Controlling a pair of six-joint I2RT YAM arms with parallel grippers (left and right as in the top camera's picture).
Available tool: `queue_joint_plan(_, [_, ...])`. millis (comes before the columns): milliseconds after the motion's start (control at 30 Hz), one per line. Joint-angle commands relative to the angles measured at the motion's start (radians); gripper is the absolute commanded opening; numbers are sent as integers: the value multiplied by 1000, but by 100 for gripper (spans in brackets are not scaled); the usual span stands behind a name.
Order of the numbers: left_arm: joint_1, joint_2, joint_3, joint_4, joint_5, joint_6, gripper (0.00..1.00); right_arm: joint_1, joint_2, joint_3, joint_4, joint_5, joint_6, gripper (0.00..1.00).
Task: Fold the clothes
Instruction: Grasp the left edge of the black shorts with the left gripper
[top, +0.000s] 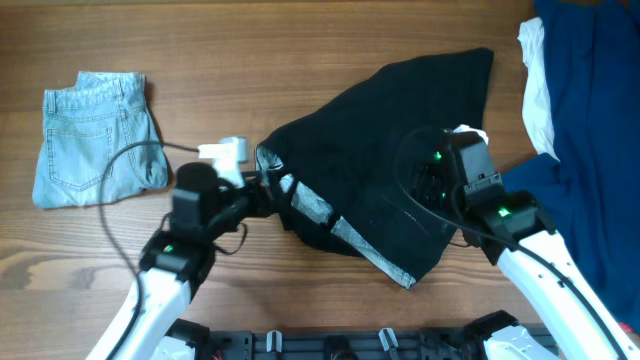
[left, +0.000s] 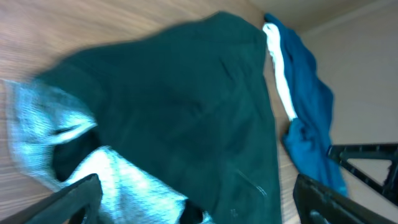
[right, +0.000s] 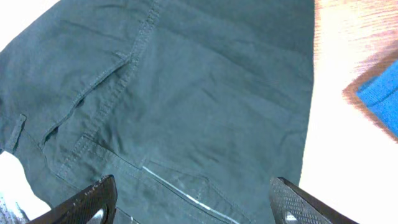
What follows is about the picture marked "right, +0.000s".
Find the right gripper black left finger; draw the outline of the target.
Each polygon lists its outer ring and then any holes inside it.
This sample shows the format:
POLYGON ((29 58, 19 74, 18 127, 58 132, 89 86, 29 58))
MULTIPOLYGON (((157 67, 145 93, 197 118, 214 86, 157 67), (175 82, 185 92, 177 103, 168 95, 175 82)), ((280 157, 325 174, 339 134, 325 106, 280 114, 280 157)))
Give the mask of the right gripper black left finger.
POLYGON ((29 224, 113 224, 118 192, 113 175, 106 175, 29 224))

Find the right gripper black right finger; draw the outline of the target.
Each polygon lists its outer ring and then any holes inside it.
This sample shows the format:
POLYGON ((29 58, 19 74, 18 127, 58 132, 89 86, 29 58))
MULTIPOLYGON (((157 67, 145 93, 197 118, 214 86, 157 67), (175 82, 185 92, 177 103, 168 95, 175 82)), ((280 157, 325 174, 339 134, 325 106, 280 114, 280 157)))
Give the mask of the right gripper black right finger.
POLYGON ((271 178, 269 200, 276 224, 358 224, 283 177, 271 178))

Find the dark green shorts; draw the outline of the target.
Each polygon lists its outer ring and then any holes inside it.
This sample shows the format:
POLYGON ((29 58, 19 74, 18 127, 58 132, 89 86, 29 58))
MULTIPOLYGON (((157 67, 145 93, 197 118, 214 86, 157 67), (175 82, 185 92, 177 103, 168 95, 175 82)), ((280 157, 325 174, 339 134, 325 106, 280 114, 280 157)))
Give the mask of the dark green shorts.
POLYGON ((272 223, 300 180, 312 0, 66 0, 1 52, 1 149, 54 207, 114 176, 121 221, 272 223))

